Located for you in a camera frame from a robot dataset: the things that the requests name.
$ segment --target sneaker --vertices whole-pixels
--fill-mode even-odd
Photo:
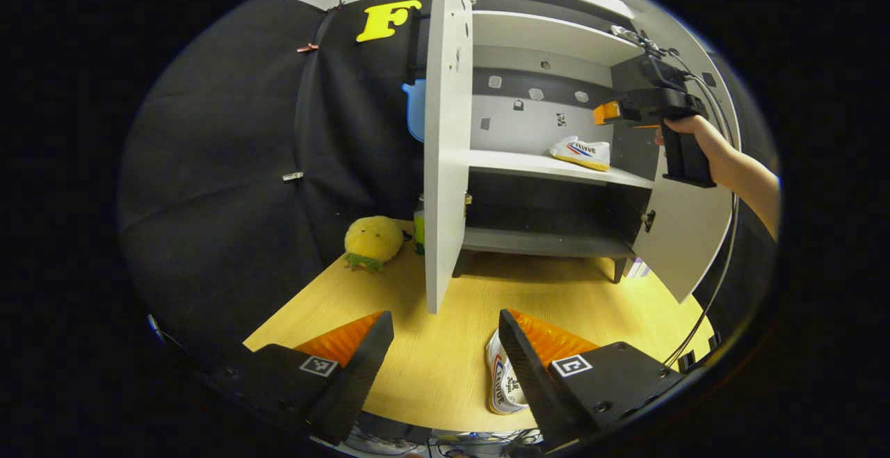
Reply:
[[[513,414],[528,407],[525,394],[519,386],[512,364],[506,357],[506,351],[500,343],[498,330],[492,335],[489,345],[485,348],[489,371],[492,373],[492,396],[489,408],[497,414]]]
[[[609,142],[581,142],[578,137],[563,138],[553,147],[550,155],[569,163],[581,164],[593,170],[609,170]]]

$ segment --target yellow plush toy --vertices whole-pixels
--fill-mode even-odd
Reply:
[[[403,243],[403,234],[394,221],[387,217],[359,218],[349,226],[343,246],[351,268],[362,265],[366,268],[382,270],[384,262],[390,261]]]

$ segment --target cabinet shelf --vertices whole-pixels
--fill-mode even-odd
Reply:
[[[503,153],[498,151],[470,150],[467,157],[471,171],[540,177],[579,183],[622,183],[626,186],[652,189],[655,182],[628,173],[618,167],[608,171],[591,170],[578,164],[566,163],[547,155]]]
[[[474,11],[473,30],[474,46],[531,49],[574,56],[606,67],[642,55],[641,47],[611,34],[539,15]]]
[[[512,206],[471,205],[463,249],[543,256],[633,256],[630,245],[594,215]]]

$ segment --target wooden table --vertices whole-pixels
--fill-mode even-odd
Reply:
[[[398,223],[413,232],[409,221]],[[659,361],[689,334],[702,308],[678,305],[654,274],[611,283],[609,259],[481,253],[451,280],[437,315],[426,313],[423,258],[405,243],[381,274],[336,261],[251,334],[244,345],[287,347],[368,313],[392,312],[395,338],[364,410],[412,425],[456,432],[537,427],[531,411],[487,409],[485,345],[500,309],[512,307],[599,345],[626,341]],[[703,322],[687,350],[709,351]]]

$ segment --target blue object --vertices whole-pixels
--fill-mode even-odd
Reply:
[[[407,93],[407,130],[411,137],[423,142],[423,113],[426,111],[426,80],[414,80],[414,85],[403,84]]]

